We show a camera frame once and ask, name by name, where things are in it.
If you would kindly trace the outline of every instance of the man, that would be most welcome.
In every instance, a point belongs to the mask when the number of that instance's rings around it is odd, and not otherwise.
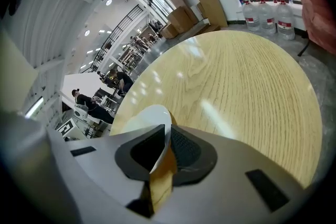
[[[133,37],[134,42],[140,46],[141,48],[143,48],[145,51],[147,51],[148,47],[146,46],[145,42],[142,41],[141,38],[139,38],[138,36]]]
[[[153,43],[156,42],[155,38],[154,38],[153,35],[150,34],[150,33],[148,33],[148,39],[149,39],[150,42],[153,42]]]
[[[150,47],[150,43],[149,43],[149,40],[146,39],[145,37],[142,38],[142,41],[145,42],[145,44]]]
[[[127,93],[133,85],[133,81],[131,78],[124,72],[116,72],[115,70],[111,70],[110,73],[117,78],[120,83],[120,90],[118,91],[118,95],[123,96]]]
[[[105,78],[105,75],[102,72],[97,71],[97,74],[100,76],[101,79]]]
[[[98,120],[112,124],[114,118],[102,107],[97,105],[95,99],[79,93],[79,89],[72,90],[72,96],[75,97],[76,104],[85,105],[88,108],[88,114]]]

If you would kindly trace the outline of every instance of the wood grain tabletop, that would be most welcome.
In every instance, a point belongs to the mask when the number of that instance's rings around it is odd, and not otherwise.
[[[322,142],[317,98],[300,66],[267,39],[226,30],[174,46],[134,83],[111,135],[152,104],[165,106],[177,125],[252,146],[303,187],[312,180]],[[151,176],[154,208],[170,193],[173,171]]]

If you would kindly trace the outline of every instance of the person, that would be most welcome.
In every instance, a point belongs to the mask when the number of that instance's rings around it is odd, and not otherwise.
[[[101,79],[105,78],[105,76],[106,76],[100,71],[97,71],[97,74],[100,76]]]
[[[72,90],[72,96],[75,97],[76,104],[85,105],[88,108],[88,114],[98,120],[104,121],[108,124],[112,124],[114,118],[102,107],[100,107],[95,99],[87,97],[84,94],[79,93],[79,89]]]
[[[100,81],[106,84],[106,86],[109,88],[116,88],[117,86],[108,76],[105,76],[104,78],[100,78]]]
[[[114,77],[117,77],[117,80],[120,83],[120,90],[118,91],[118,95],[124,95],[124,93],[127,93],[133,85],[131,78],[126,73],[116,72],[115,70],[111,70],[111,74]]]
[[[142,38],[142,41],[145,42],[145,44],[150,47],[150,43],[149,43],[149,40],[146,39],[145,37]]]
[[[150,34],[150,33],[148,33],[148,39],[149,39],[149,41],[151,41],[151,42],[153,42],[153,43],[156,42],[155,38],[154,38],[153,35]]]

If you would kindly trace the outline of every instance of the black railing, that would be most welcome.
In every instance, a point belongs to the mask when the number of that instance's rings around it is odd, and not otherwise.
[[[100,50],[98,51],[95,59],[91,66],[81,73],[95,72],[102,63],[105,55],[108,53],[109,49],[112,48],[113,44],[117,41],[120,35],[126,30],[126,28],[143,12],[143,9],[139,5],[135,6],[123,20],[115,27],[109,37],[105,40]]]

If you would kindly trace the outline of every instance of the black slot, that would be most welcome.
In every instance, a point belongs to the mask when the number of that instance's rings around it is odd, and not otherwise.
[[[252,185],[271,212],[278,210],[289,202],[287,196],[269,179],[262,170],[253,170],[245,173]]]
[[[73,155],[73,157],[76,157],[76,156],[79,156],[79,155],[90,153],[90,152],[95,151],[95,150],[96,149],[94,147],[87,146],[87,147],[79,148],[77,150],[73,150],[73,151],[70,151],[70,152]]]

